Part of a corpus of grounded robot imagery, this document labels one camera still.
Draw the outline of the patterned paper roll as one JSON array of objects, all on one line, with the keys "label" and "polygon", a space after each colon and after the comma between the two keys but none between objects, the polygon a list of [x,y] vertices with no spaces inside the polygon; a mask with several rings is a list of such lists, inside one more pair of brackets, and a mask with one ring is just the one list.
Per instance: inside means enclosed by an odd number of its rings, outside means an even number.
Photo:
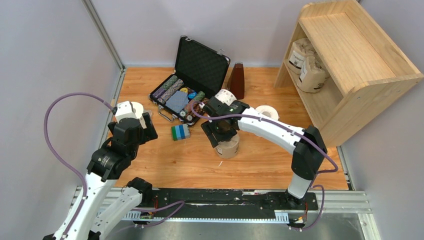
[{"label": "patterned paper roll", "polygon": [[227,89],[221,89],[214,97],[228,106],[237,100],[235,95]]},{"label": "patterned paper roll", "polygon": [[260,106],[256,107],[255,110],[257,112],[259,112],[259,113],[261,113],[261,114],[263,114],[263,115],[265,115],[265,116],[267,116],[269,118],[272,118],[274,120],[277,120],[277,121],[280,118],[279,117],[279,114],[278,114],[278,111],[274,107],[272,107],[270,105],[260,105]]}]

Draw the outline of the brown roll front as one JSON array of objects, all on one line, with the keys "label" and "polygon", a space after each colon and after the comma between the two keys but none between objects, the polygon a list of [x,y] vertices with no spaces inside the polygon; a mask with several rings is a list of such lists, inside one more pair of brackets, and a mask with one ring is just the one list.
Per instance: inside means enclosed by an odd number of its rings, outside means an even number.
[{"label": "brown roll front", "polygon": [[330,74],[321,58],[318,54],[314,54],[306,57],[296,84],[303,92],[317,93],[330,78]]}]

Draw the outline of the brown roll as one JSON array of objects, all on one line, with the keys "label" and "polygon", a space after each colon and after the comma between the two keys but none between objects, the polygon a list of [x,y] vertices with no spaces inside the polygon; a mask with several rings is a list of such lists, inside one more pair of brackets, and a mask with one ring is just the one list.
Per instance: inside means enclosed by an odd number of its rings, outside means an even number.
[{"label": "brown roll", "polygon": [[220,158],[230,159],[235,157],[239,151],[240,136],[237,133],[229,141],[221,141],[214,148]]},{"label": "brown roll", "polygon": [[296,84],[303,92],[317,93],[330,78],[330,74],[321,58],[318,54],[314,54],[306,57]]},{"label": "brown roll", "polygon": [[288,67],[295,74],[299,74],[307,57],[313,56],[316,51],[311,41],[305,37],[292,42],[288,55]]}]

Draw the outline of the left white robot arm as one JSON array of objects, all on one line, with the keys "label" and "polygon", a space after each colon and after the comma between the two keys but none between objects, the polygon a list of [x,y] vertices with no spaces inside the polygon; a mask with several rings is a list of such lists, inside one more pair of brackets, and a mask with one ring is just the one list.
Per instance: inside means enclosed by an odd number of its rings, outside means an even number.
[{"label": "left white robot arm", "polygon": [[92,154],[84,177],[86,188],[78,195],[60,228],[44,236],[45,240],[105,240],[129,211],[152,203],[152,184],[135,177],[118,199],[99,212],[112,187],[136,158],[139,146],[158,137],[147,112],[142,118],[118,116],[108,128],[112,137]]}]

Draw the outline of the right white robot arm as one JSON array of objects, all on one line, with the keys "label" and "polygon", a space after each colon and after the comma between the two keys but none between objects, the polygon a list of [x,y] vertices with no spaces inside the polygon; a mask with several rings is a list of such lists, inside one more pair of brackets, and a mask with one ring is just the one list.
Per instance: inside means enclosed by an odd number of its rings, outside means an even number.
[{"label": "right white robot arm", "polygon": [[212,97],[200,108],[207,114],[201,127],[211,145],[228,141],[239,131],[255,134],[292,154],[293,176],[285,195],[286,204],[298,209],[306,201],[305,194],[328,157],[320,131],[314,127],[296,127],[272,119],[239,100],[231,104]]}]

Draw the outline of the wooden shelf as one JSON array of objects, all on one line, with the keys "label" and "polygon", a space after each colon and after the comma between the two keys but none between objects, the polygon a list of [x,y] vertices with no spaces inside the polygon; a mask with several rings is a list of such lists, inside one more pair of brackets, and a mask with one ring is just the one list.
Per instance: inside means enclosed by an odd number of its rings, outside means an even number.
[{"label": "wooden shelf", "polygon": [[319,92],[298,92],[328,147],[342,145],[424,77],[356,0],[304,5],[291,40],[302,38],[330,74]]}]

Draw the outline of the white toilet paper roll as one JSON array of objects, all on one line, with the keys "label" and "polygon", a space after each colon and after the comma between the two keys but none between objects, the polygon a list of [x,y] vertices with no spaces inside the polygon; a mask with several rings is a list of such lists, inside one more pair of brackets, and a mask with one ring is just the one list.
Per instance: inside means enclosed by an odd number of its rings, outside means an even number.
[{"label": "white toilet paper roll", "polygon": [[146,129],[147,125],[146,121],[143,118],[143,114],[148,113],[149,117],[151,118],[153,116],[153,112],[151,110],[145,109],[144,106],[139,102],[131,101],[130,103],[132,104],[133,112],[135,116],[139,119],[142,128]]}]

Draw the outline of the green blue block toy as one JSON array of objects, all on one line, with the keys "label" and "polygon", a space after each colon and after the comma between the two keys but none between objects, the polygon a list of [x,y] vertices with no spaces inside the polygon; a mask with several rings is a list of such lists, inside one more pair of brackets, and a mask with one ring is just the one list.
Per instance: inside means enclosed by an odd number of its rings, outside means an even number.
[{"label": "green blue block toy", "polygon": [[171,136],[174,141],[188,139],[191,136],[189,126],[187,124],[180,124],[172,126]]}]

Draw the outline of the patterned paper roll lying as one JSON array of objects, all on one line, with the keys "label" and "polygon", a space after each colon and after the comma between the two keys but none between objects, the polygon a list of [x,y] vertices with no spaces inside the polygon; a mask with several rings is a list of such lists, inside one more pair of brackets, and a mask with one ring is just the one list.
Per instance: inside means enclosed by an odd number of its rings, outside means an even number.
[{"label": "patterned paper roll lying", "polygon": [[237,100],[235,95],[227,89],[221,89],[214,97],[228,106]]}]

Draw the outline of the brown metronome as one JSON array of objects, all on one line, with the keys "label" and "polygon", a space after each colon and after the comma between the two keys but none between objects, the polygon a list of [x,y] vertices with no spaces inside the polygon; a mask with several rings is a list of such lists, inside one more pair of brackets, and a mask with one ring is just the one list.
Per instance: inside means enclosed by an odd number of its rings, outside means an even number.
[{"label": "brown metronome", "polygon": [[245,71],[242,62],[236,62],[227,82],[227,89],[237,100],[245,98]]}]

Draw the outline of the black poker chip case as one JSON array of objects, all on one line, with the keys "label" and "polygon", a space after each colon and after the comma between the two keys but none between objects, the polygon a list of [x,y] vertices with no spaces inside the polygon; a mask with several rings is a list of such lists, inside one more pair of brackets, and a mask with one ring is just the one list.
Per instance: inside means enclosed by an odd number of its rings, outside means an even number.
[{"label": "black poker chip case", "polygon": [[199,120],[198,117],[187,119],[186,116],[181,116],[179,111],[166,106],[169,100],[160,101],[163,93],[175,84],[169,80],[182,80],[183,84],[180,88],[188,88],[196,93],[202,91],[206,98],[210,98],[221,90],[230,62],[230,58],[221,51],[216,51],[189,36],[182,35],[179,38],[173,73],[159,84],[148,98],[157,105],[160,115],[161,110],[171,114],[172,118],[162,115],[169,122],[178,119],[184,124],[193,126]]}]

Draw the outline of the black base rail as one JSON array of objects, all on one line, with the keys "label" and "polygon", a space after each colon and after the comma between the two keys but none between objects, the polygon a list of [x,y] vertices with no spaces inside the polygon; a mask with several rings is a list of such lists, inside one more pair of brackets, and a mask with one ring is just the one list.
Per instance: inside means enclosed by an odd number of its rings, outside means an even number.
[{"label": "black base rail", "polygon": [[274,219],[276,211],[305,211],[319,209],[316,195],[308,192],[301,200],[290,197],[285,191],[259,191],[252,189],[203,189],[203,188],[159,188],[153,190],[138,207],[146,209],[164,208],[155,217],[166,217],[176,209],[172,203],[182,208],[175,218],[198,219]]}]

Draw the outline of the aluminium frame post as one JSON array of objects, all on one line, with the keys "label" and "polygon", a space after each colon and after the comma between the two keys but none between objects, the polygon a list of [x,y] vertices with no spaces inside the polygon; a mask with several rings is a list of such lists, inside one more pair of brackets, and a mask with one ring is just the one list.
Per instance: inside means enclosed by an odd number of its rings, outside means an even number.
[{"label": "aluminium frame post", "polygon": [[93,3],[92,0],[82,0],[82,3],[84,4],[90,18],[92,19],[97,31],[100,34],[100,37],[102,38],[103,42],[106,45],[106,48],[108,49],[109,53],[111,54],[114,62],[116,63],[116,65],[118,66],[118,68],[120,69],[121,72],[123,72],[125,70],[125,65],[121,59],[121,57],[119,56],[119,53],[117,51],[117,49],[115,48],[112,39],[110,38],[101,18],[100,15],[98,13],[98,11],[96,10],[96,7]]}]

